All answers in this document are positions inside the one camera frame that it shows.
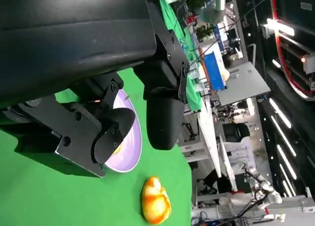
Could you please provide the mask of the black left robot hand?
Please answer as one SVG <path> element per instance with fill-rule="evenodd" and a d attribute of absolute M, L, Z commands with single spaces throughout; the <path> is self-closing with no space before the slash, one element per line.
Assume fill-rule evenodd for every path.
<path fill-rule="evenodd" d="M 113 106 L 126 68 L 144 84 L 150 144 L 171 150 L 189 62 L 156 0 L 0 0 L 0 128 L 21 155 L 103 177 L 135 121 Z"/>

